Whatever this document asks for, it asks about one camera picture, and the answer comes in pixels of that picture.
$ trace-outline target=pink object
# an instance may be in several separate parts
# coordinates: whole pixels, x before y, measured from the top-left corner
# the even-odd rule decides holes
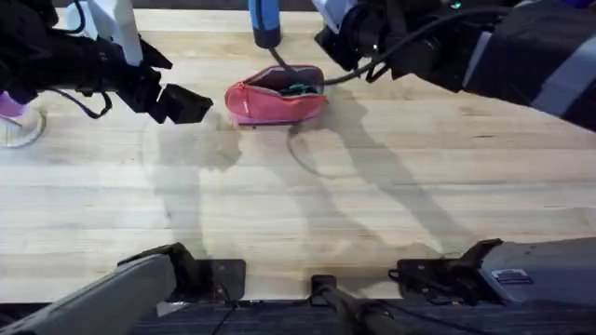
[[[322,71],[310,65],[294,65],[296,71],[323,81]],[[274,125],[299,122],[314,117],[325,105],[320,93],[284,97],[280,90],[293,84],[293,79],[279,66],[271,66],[258,74],[235,83],[225,93],[225,104],[232,118],[240,125]]]
[[[7,92],[0,96],[0,115],[4,117],[19,117],[25,114],[25,106],[12,100]]]

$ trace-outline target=black cable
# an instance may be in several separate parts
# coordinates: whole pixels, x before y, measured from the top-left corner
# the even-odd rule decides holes
[[[78,12],[78,17],[80,19],[80,23],[79,23],[78,27],[76,27],[76,29],[73,29],[73,30],[55,29],[56,31],[59,31],[64,34],[80,34],[80,33],[83,33],[83,31],[85,30],[85,26],[87,23],[85,21],[85,12],[83,11],[83,7],[81,7],[81,3],[79,0],[73,0],[73,2],[74,2],[74,5],[76,6],[76,11]]]
[[[484,331],[484,330],[480,330],[480,329],[476,329],[476,328],[472,328],[472,327],[468,327],[468,326],[464,326],[464,325],[460,325],[457,324],[455,322],[449,322],[449,321],[445,321],[445,320],[441,320],[432,316],[428,316],[428,315],[423,315],[417,312],[413,312],[410,311],[409,309],[403,308],[401,306],[398,306],[397,304],[391,303],[389,301],[384,301],[384,300],[378,300],[379,302],[381,302],[382,304],[394,308],[406,315],[409,316],[413,316],[416,318],[419,318],[421,320],[425,320],[427,322],[431,322],[437,325],[441,325],[447,328],[453,328],[453,329],[458,329],[458,330],[462,330],[465,332],[468,332],[470,334],[477,334],[477,335],[494,335],[492,332],[488,332],[488,331]]]
[[[262,0],[256,0],[255,2],[255,10],[257,11],[257,24],[259,25],[259,29],[264,31],[264,23],[263,23],[263,13],[261,12]],[[323,82],[323,86],[333,86],[345,83],[352,79],[356,79],[360,77],[362,74],[366,74],[370,70],[374,69],[377,65],[387,60],[391,55],[400,49],[407,47],[413,42],[416,42],[420,38],[424,37],[425,35],[435,31],[436,29],[440,28],[443,25],[453,23],[454,21],[458,21],[461,19],[465,19],[468,17],[475,17],[481,15],[507,15],[510,12],[511,8],[509,7],[483,7],[483,8],[472,8],[472,9],[464,9],[458,12],[455,12],[452,15],[442,17],[438,20],[432,21],[426,26],[420,28],[419,30],[410,33],[403,39],[401,39],[398,43],[390,47],[385,53],[383,53],[378,58],[371,60],[368,64],[364,65],[363,67],[355,70],[351,74],[346,74],[337,78],[325,80]],[[298,76],[298,73],[292,69],[290,65],[288,65],[284,59],[277,53],[274,47],[268,49],[274,59],[276,59],[285,71]]]
[[[54,92],[54,93],[58,93],[61,96],[63,96],[64,98],[68,99],[69,101],[72,101],[74,104],[76,104],[83,112],[85,112],[85,114],[94,119],[97,120],[101,117],[103,117],[104,115],[106,115],[111,109],[112,109],[112,100],[110,100],[110,97],[107,95],[107,93],[102,92],[102,97],[103,97],[103,101],[105,103],[105,106],[103,107],[102,111],[97,114],[93,111],[91,111],[86,105],[83,104],[83,102],[77,100],[75,97],[73,97],[72,95],[66,93],[66,92],[62,92],[59,89],[56,88],[48,88],[47,89],[50,92]]]
[[[233,305],[232,308],[230,308],[230,310],[227,311],[227,313],[223,316],[222,320],[213,329],[213,331],[211,332],[211,335],[217,335],[217,333],[220,331],[220,329],[224,326],[225,321],[227,321],[227,319],[230,318],[230,316],[232,316],[232,314],[234,313],[234,311],[236,309],[237,309],[237,306]]]

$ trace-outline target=blue handle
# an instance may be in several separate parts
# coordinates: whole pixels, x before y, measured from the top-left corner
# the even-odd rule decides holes
[[[264,30],[260,29],[257,20],[256,0],[249,0],[249,11],[256,45],[262,48],[277,47],[281,42],[278,0],[261,0]]]

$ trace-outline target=wooden table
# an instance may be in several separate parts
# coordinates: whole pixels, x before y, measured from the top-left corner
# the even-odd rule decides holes
[[[343,73],[312,40],[318,15],[282,20],[282,55]],[[313,274],[387,298],[401,258],[596,233],[594,134],[414,77],[332,88],[316,122],[239,129],[225,89],[273,63],[248,13],[139,10],[137,21],[175,64],[165,80],[215,106],[175,127],[117,99],[99,121],[52,93],[37,100],[45,136],[0,151],[0,302],[54,301],[175,241],[245,259],[247,299],[303,297]]]

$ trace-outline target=pink zipper pouch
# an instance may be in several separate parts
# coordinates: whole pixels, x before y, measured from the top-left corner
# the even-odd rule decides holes
[[[316,66],[292,65],[300,78],[271,66],[235,83],[225,92],[225,104],[239,125],[278,125],[317,116],[326,103],[323,72]]]

